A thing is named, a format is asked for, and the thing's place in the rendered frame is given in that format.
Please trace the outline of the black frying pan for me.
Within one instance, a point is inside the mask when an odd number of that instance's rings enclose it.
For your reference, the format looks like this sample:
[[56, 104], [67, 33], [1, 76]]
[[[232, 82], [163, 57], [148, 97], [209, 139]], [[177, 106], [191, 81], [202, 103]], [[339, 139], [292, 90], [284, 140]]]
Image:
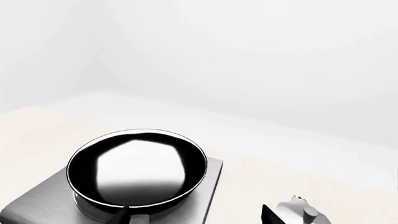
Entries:
[[129, 129], [83, 145], [66, 173], [74, 193], [93, 207], [114, 216], [128, 206], [130, 224], [150, 224], [151, 215], [184, 201], [207, 168], [206, 154], [192, 140], [164, 130]]

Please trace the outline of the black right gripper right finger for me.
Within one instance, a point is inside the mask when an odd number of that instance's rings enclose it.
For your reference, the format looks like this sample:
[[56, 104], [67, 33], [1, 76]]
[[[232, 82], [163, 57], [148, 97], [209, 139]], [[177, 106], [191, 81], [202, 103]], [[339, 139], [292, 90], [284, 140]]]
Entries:
[[262, 205], [262, 224], [285, 224], [267, 205]]

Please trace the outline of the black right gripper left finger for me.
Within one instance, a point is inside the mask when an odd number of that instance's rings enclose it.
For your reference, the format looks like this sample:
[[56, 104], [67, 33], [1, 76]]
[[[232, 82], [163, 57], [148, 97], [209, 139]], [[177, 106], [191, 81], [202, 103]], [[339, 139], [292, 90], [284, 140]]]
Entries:
[[105, 224], [130, 224], [131, 216], [129, 214], [129, 207], [125, 206], [112, 216]]

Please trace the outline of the grey stove plate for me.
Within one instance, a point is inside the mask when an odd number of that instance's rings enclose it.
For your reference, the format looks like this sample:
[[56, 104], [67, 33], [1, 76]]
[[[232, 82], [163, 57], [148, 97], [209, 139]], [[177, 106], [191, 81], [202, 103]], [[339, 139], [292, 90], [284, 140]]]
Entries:
[[[171, 211], [150, 216], [150, 224], [205, 224], [223, 161], [209, 158], [202, 183]], [[103, 224], [86, 216], [75, 205], [73, 192], [61, 169], [21, 195], [0, 212], [1, 224]]]

